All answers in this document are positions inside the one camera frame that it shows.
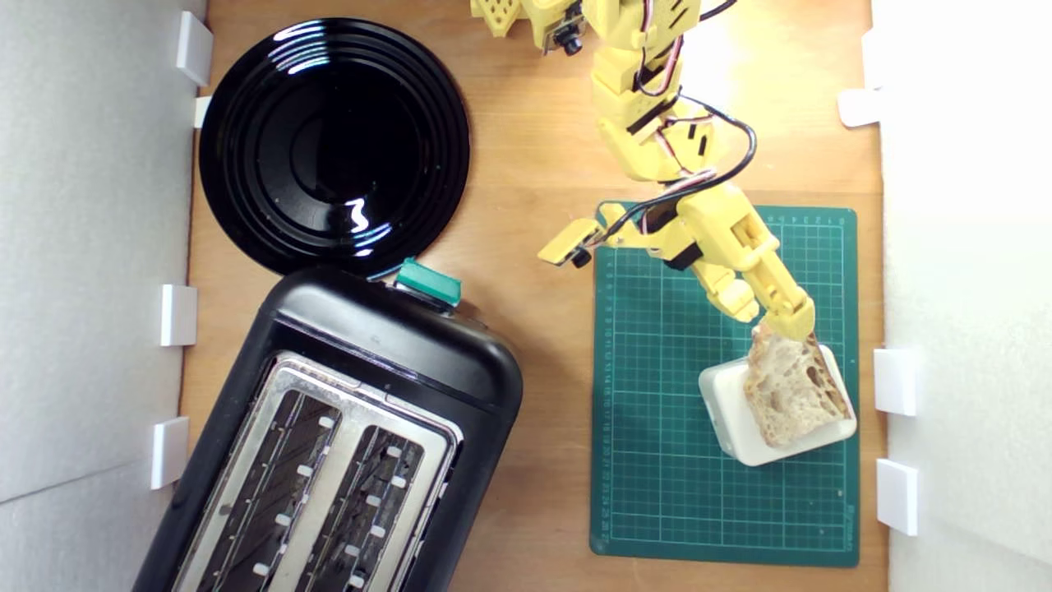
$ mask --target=toaster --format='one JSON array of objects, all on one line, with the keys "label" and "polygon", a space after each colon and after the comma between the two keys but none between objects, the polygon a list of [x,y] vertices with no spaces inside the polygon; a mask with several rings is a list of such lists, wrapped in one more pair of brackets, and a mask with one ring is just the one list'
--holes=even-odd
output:
[{"label": "toaster", "polygon": [[508,347],[458,301],[411,260],[390,284],[282,278],[134,590],[444,590],[522,399]]}]

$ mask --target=white block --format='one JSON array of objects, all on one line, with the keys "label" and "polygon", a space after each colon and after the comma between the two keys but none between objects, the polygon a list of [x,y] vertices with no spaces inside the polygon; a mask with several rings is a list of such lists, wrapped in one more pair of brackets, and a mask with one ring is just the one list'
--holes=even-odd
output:
[{"label": "white block", "polygon": [[208,105],[211,104],[211,97],[198,97],[194,103],[194,128],[200,129],[204,125],[204,114],[208,113]]},{"label": "white block", "polygon": [[211,73],[211,32],[188,11],[183,11],[179,21],[179,48],[176,67],[198,86],[208,85]]},{"label": "white block", "polygon": [[873,390],[876,409],[915,416],[916,359],[906,350],[873,350]]},{"label": "white block", "polygon": [[166,283],[161,288],[161,346],[197,343],[197,287]]},{"label": "white block", "polygon": [[887,458],[876,462],[876,519],[917,535],[917,470]]},{"label": "white block", "polygon": [[867,88],[847,88],[836,97],[841,122],[848,127],[858,127],[881,120],[881,91]]},{"label": "white block", "polygon": [[186,468],[189,449],[190,421],[176,417],[154,426],[154,455],[149,472],[149,488],[161,489],[175,482]]}]

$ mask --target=cutting mat grid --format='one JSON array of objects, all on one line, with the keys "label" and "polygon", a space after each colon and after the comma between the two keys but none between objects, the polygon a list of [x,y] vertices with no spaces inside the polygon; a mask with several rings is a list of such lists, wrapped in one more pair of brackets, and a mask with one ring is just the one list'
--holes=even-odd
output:
[{"label": "cutting mat grid", "polygon": [[[815,301],[815,333],[857,409],[854,213],[758,209]],[[598,553],[857,564],[857,436],[758,468],[727,456],[697,377],[746,355],[751,326],[717,313],[690,271],[639,249],[601,248],[595,330]]]}]

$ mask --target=glossy black plate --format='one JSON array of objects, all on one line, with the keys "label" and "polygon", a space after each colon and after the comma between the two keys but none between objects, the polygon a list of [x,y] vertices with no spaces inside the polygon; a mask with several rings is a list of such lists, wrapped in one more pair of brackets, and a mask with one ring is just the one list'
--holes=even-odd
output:
[{"label": "glossy black plate", "polygon": [[220,225],[262,265],[373,277],[442,231],[468,154],[467,115],[442,63],[398,30],[338,18],[278,32],[230,67],[199,166]]}]

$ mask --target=wooden surface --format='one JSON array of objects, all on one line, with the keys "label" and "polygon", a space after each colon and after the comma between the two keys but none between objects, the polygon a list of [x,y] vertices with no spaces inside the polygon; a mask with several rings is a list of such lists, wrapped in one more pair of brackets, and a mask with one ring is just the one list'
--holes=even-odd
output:
[{"label": "wooden surface", "polygon": [[[547,266],[534,252],[598,201],[655,191],[627,180],[599,140],[588,80],[596,38],[574,58],[542,59],[526,23],[492,39],[466,0],[210,0],[213,83],[259,39],[324,16],[377,20],[424,42],[457,78],[471,119],[467,191],[420,259],[463,280],[465,298],[513,343],[526,391],[451,589],[885,592],[888,535],[874,503],[885,434],[870,366],[884,333],[879,149],[874,129],[845,129],[835,109],[837,91],[862,84],[869,3],[748,0],[701,25],[685,48],[687,89],[758,132],[756,159],[737,179],[756,203],[858,212],[862,563],[850,570],[600,557],[588,549],[592,274]],[[276,279],[220,230],[196,181],[189,282],[200,289],[200,323],[182,397],[195,441]]]}]

